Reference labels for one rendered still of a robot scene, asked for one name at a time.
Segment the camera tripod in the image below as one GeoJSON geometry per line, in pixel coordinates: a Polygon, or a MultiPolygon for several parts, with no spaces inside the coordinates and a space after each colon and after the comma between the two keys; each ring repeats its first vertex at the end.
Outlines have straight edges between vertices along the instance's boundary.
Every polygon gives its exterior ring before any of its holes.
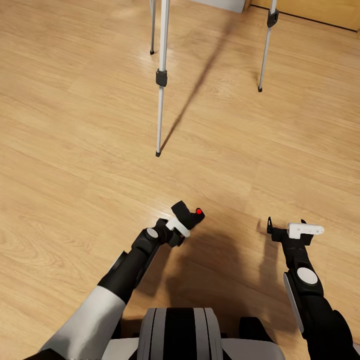
{"type": "MultiPolygon", "coordinates": [[[[270,11],[267,17],[267,33],[260,75],[260,82],[258,91],[262,92],[262,83],[270,41],[271,28],[277,23],[279,10],[276,8],[277,0],[271,0],[270,11]]],[[[150,54],[154,54],[154,34],[155,34],[155,14],[156,14],[156,0],[152,0],[152,19],[151,19],[151,51],[150,54]]],[[[168,41],[168,25],[169,25],[169,9],[170,0],[162,0],[161,2],[161,30],[160,30],[160,58],[159,68],[156,72],[155,82],[159,85],[159,101],[158,101],[158,126],[157,126],[157,151],[156,156],[160,157],[161,151],[161,130],[162,130],[162,114],[163,114],[163,98],[164,87],[167,85],[167,70],[166,70],[166,56],[167,56],[167,41],[168,41]]]]}

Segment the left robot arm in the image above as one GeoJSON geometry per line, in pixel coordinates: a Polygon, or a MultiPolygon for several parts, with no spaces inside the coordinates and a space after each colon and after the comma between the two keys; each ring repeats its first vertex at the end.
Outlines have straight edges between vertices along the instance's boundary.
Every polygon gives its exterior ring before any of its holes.
{"type": "Polygon", "coordinates": [[[132,250],[120,253],[74,314],[37,354],[24,360],[101,360],[133,290],[159,247],[164,243],[180,247],[189,236],[190,230],[175,217],[169,222],[161,218],[155,227],[143,229],[132,250]]]}

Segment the digital camera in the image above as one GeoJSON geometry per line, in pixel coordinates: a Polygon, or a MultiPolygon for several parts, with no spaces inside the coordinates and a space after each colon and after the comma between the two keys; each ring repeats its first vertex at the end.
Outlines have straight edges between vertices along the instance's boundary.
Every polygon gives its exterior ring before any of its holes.
{"type": "Polygon", "coordinates": [[[189,231],[205,218],[205,214],[200,207],[196,209],[195,213],[190,212],[182,200],[172,206],[171,209],[178,221],[189,231]]]}

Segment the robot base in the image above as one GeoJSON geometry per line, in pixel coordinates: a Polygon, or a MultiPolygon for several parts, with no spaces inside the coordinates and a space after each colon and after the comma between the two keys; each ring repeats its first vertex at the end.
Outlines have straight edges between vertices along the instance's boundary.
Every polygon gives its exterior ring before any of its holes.
{"type": "MultiPolygon", "coordinates": [[[[223,360],[286,360],[282,350],[267,334],[258,317],[242,317],[239,338],[221,333],[223,360]]],[[[137,360],[140,333],[121,338],[118,323],[101,360],[137,360]]]]}

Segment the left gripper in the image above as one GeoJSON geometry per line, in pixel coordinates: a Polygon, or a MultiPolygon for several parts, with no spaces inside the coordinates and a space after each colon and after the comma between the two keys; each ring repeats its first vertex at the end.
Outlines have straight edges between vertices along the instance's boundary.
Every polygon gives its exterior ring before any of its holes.
{"type": "Polygon", "coordinates": [[[155,227],[164,230],[166,234],[166,240],[164,243],[168,243],[172,248],[176,245],[180,247],[185,240],[185,236],[180,235],[176,230],[170,230],[166,224],[167,221],[164,218],[161,218],[155,225],[155,227]]]}

